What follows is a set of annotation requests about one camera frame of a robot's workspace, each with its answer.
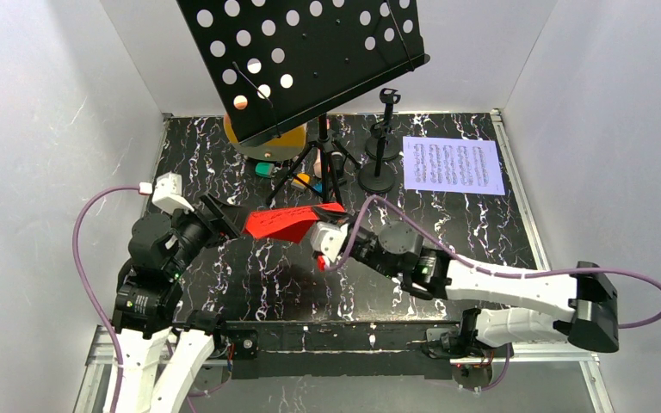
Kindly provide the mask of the red sheet music page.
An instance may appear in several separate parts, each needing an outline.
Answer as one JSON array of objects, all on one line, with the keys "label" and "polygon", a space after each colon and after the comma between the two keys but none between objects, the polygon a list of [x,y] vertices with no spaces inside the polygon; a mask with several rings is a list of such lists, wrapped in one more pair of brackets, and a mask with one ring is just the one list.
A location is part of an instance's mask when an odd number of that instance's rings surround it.
[{"label": "red sheet music page", "polygon": [[[338,203],[319,205],[331,211],[345,211]],[[251,212],[248,215],[244,233],[255,239],[267,238],[299,243],[310,228],[318,222],[312,211],[313,206],[318,205]]]}]

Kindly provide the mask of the black handheld microphone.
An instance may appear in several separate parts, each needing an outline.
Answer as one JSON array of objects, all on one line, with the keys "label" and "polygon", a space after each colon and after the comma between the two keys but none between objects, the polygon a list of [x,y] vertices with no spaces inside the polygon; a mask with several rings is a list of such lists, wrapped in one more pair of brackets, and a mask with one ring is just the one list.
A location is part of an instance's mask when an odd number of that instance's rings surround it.
[{"label": "black handheld microphone", "polygon": [[331,153],[331,161],[335,175],[340,180],[344,175],[345,156],[339,151],[334,151]]}]

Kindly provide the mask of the black tripod music stand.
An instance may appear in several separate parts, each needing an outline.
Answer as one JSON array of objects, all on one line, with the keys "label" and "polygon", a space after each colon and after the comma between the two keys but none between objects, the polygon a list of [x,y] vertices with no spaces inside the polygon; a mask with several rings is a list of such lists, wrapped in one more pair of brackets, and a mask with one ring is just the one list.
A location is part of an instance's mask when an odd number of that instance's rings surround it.
[{"label": "black tripod music stand", "polygon": [[323,201],[340,200],[327,114],[429,62],[413,1],[181,1],[239,146],[316,121]]}]

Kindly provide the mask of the pink microphone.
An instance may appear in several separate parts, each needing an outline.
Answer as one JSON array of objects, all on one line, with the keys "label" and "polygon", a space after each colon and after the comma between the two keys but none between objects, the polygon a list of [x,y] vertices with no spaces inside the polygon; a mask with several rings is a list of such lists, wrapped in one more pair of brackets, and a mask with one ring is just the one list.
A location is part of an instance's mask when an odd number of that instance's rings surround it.
[{"label": "pink microphone", "polygon": [[322,166],[322,161],[320,159],[317,159],[316,162],[313,165],[313,172],[314,175],[318,178],[320,178],[323,174],[323,166]]}]

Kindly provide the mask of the black desktop microphone stand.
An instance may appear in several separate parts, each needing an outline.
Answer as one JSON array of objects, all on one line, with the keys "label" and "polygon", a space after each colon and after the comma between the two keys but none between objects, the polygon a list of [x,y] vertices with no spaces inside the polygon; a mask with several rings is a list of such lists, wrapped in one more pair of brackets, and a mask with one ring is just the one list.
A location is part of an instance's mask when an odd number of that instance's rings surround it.
[{"label": "black desktop microphone stand", "polygon": [[386,128],[382,123],[372,126],[373,162],[369,161],[359,171],[358,183],[370,194],[386,194],[395,185],[395,173],[383,159],[386,147]]}]

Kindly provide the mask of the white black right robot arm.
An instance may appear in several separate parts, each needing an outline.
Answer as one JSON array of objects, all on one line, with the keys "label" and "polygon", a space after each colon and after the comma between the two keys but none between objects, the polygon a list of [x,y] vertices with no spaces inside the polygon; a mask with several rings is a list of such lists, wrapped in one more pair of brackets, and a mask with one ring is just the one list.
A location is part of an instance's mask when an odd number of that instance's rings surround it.
[{"label": "white black right robot arm", "polygon": [[426,339],[431,358],[482,356],[512,342],[569,342],[595,353],[620,348],[617,292],[594,263],[580,262],[574,273],[544,277],[512,268],[452,257],[424,246],[413,226],[395,221],[378,232],[346,212],[315,206],[318,222],[311,244],[318,266],[329,269],[347,256],[423,300],[478,300],[499,310],[463,311],[459,324]]}]

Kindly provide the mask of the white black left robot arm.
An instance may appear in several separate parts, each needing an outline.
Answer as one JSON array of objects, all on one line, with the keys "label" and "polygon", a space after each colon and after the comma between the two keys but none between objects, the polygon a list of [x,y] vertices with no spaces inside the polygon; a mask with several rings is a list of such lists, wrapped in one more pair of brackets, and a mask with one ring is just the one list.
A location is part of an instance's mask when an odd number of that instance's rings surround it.
[{"label": "white black left robot arm", "polygon": [[107,412],[177,412],[205,360],[221,341],[219,315],[174,315],[180,279],[204,250],[240,237],[249,211],[205,194],[198,206],[154,192],[155,213],[139,219],[128,244],[127,275],[112,316],[116,345]]}]

